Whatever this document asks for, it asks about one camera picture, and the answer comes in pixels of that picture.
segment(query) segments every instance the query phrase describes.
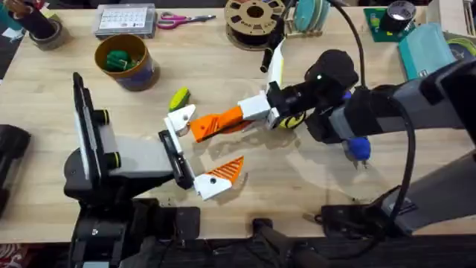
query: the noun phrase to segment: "green piece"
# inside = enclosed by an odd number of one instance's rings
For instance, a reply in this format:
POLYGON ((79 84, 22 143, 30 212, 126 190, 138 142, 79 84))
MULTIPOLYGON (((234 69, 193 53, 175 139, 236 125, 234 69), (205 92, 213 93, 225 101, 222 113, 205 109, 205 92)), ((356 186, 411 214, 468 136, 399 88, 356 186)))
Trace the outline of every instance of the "green piece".
POLYGON ((190 92, 187 87, 180 88, 172 97, 169 104, 169 112, 184 108, 190 98, 190 92))
POLYGON ((125 60, 125 61, 131 60, 131 57, 125 51, 110 51, 107 55, 114 56, 115 58, 119 60, 125 60))
POLYGON ((106 57, 107 71, 127 71, 135 66, 125 51, 110 51, 106 57))
POLYGON ((391 33, 379 30, 380 19, 384 16, 386 8, 364 8, 365 18, 369 25, 370 32, 374 42, 400 42, 409 33, 415 29, 414 22, 410 22, 408 26, 399 33, 391 33))

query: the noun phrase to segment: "orange triangular piece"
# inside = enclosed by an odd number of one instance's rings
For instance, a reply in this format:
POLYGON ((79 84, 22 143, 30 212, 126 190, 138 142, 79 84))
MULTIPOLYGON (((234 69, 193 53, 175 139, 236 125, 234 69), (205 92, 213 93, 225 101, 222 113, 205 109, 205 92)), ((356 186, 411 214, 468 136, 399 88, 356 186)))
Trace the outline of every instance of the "orange triangular piece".
POLYGON ((235 180, 239 176, 239 173, 241 172, 244 159, 244 156, 240 156, 237 159, 232 160, 221 167, 217 167, 214 170, 207 172, 207 174, 227 179, 231 181, 231 184, 234 184, 235 180))

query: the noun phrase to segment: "black cable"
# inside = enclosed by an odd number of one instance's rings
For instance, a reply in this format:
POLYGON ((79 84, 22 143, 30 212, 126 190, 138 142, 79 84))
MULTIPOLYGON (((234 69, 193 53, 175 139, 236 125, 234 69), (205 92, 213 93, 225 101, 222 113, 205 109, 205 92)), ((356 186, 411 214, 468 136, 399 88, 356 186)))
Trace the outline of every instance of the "black cable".
POLYGON ((390 212, 390 215, 387 218, 387 221, 384 227, 380 230, 380 232, 376 236, 373 237, 371 242, 368 243, 366 247, 364 247, 362 250, 360 250, 359 252, 355 254, 328 258, 330 260, 346 260, 346 259, 348 260, 352 258, 358 258, 366 254, 370 250, 372 250, 374 247, 376 247, 385 238, 385 233, 388 232, 388 230, 393 227, 393 224, 395 223, 395 219, 398 216, 400 209, 402 208, 403 202, 405 201, 405 196, 407 195, 408 189, 410 188, 411 174, 413 173, 413 170, 414 170, 415 154, 417 150, 417 141, 415 139, 415 127, 411 121, 410 115, 408 114, 404 106, 391 95, 386 95, 385 97, 387 98, 387 101, 390 105, 392 105, 394 108, 399 110, 400 116, 402 117, 404 121, 405 129, 407 131, 407 136, 408 136, 407 159, 405 163, 405 171, 403 173, 402 184, 399 189, 399 194, 397 195, 397 198, 395 200, 395 205, 393 206, 393 209, 390 212))
MULTIPOLYGON (((352 23, 352 20, 347 15, 347 13, 344 11, 344 9, 335 0, 327 0, 327 1, 333 7, 335 7, 335 9, 337 9, 337 11, 344 17, 344 19, 346 20, 347 24, 350 27, 350 30, 352 31, 354 37, 356 38, 357 47, 358 47, 358 57, 360 59, 361 85, 364 88, 362 90, 366 90, 367 86, 366 86, 366 83, 365 83, 364 49, 362 47, 362 42, 360 40, 360 37, 359 37, 358 32, 356 30, 356 27, 352 23)), ((402 204, 405 201, 405 196, 408 192, 408 189, 410 188, 411 174, 413 173, 413 169, 414 169, 415 152, 416 152, 416 148, 417 148, 417 142, 416 142, 416 139, 415 139, 415 128, 413 126, 413 123, 411 122, 410 115, 408 114, 408 112, 404 108, 404 106, 400 102, 398 102, 395 98, 393 98, 393 96, 391 96, 391 95, 386 95, 385 97, 387 98, 388 103, 399 111, 400 116, 402 117, 402 119, 404 121, 405 129, 407 131, 407 136, 408 136, 407 159, 406 159, 406 164, 405 164, 405 171, 403 173, 402 185, 399 189, 399 194, 396 198, 395 205, 394 205, 392 211, 390 212, 390 215, 387 219, 387 222, 386 222, 385 226, 380 230, 380 232, 376 236, 373 237, 371 242, 366 247, 364 247, 362 250, 360 250, 359 252, 357 252, 355 254, 328 258, 330 260, 342 260, 342 259, 357 258, 357 257, 360 257, 363 254, 369 252, 377 244, 379 244, 382 241, 382 239, 385 237, 385 233, 395 223, 395 219, 396 219, 396 217, 398 216, 398 214, 400 212, 402 204)))
MULTIPOLYGON (((233 241, 233 242, 230 242, 230 243, 227 243, 225 245, 222 245, 222 246, 217 246, 217 247, 212 247, 211 245, 211 241, 205 241, 206 244, 210 247, 210 250, 212 251, 212 254, 213 252, 217 251, 217 250, 220 250, 220 249, 226 249, 230 246, 236 246, 236 245, 239 245, 239 244, 242 244, 243 245, 243 248, 246 249, 246 251, 248 251, 248 253, 250 253, 253 257, 255 257, 257 260, 263 262, 264 264, 268 264, 268 265, 271 265, 275 268, 279 268, 279 266, 273 262, 273 261, 270 261, 270 260, 267 260, 263 257, 261 257, 259 254, 257 254, 255 251, 253 251, 249 245, 248 245, 248 242, 252 241, 254 239, 254 237, 249 237, 249 238, 246 238, 244 240, 238 240, 238 241, 233 241)), ((268 253, 271 255, 272 258, 277 258, 277 256, 275 255, 272 255, 272 254, 275 254, 274 252, 271 252, 271 251, 268 251, 268 253)))
POLYGON ((170 246, 172 246, 172 244, 174 243, 174 240, 171 240, 166 246, 165 246, 165 249, 164 251, 162 252, 162 255, 161 255, 161 260, 158 262, 157 264, 157 268, 160 268, 161 265, 162 265, 162 262, 164 261, 165 259, 165 255, 167 254, 167 251, 169 250, 170 246))
POLYGON ((360 37, 358 36, 357 30, 355 25, 353 24, 352 20, 350 19, 349 15, 345 12, 345 10, 339 5, 338 2, 335 0, 327 0, 335 9, 344 17, 346 20, 347 24, 350 27, 350 30, 354 34, 354 37, 356 38, 357 42, 357 48, 358 48, 358 58, 360 59, 360 84, 363 87, 367 88, 367 85, 365 83, 365 64, 364 64, 364 49, 362 48, 362 41, 360 40, 360 37))
POLYGON ((288 4, 284 8, 283 13, 281 13, 281 19, 285 19, 288 16, 289 11, 291 10, 291 7, 294 5, 296 0, 288 0, 288 4))

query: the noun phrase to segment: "clear plastic box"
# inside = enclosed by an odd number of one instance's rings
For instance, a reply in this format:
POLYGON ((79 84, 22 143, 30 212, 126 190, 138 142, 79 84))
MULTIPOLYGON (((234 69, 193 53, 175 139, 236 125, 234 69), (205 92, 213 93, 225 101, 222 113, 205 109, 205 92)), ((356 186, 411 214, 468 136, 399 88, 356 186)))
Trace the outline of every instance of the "clear plastic box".
POLYGON ((154 4, 100 4, 96 14, 92 30, 98 39, 121 33, 154 38, 157 21, 154 4))

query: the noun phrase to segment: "teal box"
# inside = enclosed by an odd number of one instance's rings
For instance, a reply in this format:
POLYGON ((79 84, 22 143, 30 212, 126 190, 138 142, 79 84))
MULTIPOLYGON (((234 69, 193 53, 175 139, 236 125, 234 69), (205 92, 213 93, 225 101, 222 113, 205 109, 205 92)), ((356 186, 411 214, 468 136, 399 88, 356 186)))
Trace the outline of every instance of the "teal box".
POLYGON ((9 28, 14 29, 15 31, 22 29, 20 24, 16 23, 8 16, 8 10, 2 3, 0 3, 0 22, 9 28))
POLYGON ((409 80, 426 77, 456 60, 441 26, 432 22, 408 34, 399 43, 399 52, 409 80))

